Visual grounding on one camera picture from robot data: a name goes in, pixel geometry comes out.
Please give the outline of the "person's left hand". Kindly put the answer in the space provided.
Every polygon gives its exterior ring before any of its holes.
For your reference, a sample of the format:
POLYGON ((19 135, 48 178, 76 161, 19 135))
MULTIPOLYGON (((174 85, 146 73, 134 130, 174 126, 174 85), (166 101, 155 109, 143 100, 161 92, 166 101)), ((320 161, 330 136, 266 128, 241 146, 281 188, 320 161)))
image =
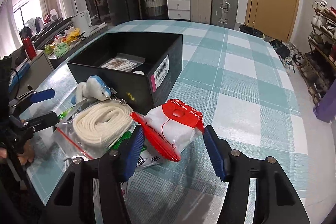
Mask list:
MULTIPOLYGON (((32 163, 34 161, 35 158, 35 153, 34 153, 34 149, 32 147, 32 145, 30 145, 29 142, 26 142, 25 145, 23 146, 24 148, 24 153, 21 154, 17 154, 17 157, 21 163, 21 165, 25 165, 28 162, 32 163)), ((0 149, 0 159, 1 161, 4 161, 5 159, 7 159, 8 154, 7 154, 7 150, 5 148, 1 148, 0 149)))

